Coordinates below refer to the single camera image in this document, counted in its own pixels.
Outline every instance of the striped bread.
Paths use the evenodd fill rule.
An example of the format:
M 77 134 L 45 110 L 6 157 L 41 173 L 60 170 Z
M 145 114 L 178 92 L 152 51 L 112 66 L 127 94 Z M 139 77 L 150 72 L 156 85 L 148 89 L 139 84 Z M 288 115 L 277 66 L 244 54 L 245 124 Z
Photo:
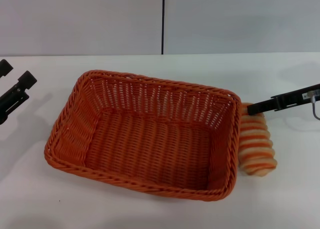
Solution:
M 242 104 L 242 117 L 239 136 L 239 167 L 248 175 L 263 177 L 277 166 L 275 150 L 270 140 L 270 132 L 262 113 L 248 115 L 247 106 Z

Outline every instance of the orange wicker basket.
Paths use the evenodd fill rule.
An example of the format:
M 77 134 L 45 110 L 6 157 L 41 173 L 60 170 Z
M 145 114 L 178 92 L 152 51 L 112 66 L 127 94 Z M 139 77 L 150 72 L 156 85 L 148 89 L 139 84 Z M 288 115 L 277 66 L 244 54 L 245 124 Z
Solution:
M 93 70 L 74 86 L 45 159 L 138 192 L 217 201 L 236 182 L 240 116 L 228 90 Z

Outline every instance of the white tabletop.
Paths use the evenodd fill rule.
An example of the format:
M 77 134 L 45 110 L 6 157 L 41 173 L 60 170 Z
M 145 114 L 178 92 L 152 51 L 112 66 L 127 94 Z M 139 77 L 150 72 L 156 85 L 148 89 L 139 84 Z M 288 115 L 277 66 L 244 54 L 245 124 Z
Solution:
M 254 103 L 320 83 L 320 53 L 6 59 L 14 70 L 1 78 L 0 92 L 26 70 L 38 82 L 0 125 L 1 229 L 320 228 L 320 121 L 311 104 L 265 114 L 278 167 L 262 178 L 239 174 L 231 195 L 217 202 L 139 193 L 56 170 L 44 159 L 52 125 L 86 71 L 214 86 Z

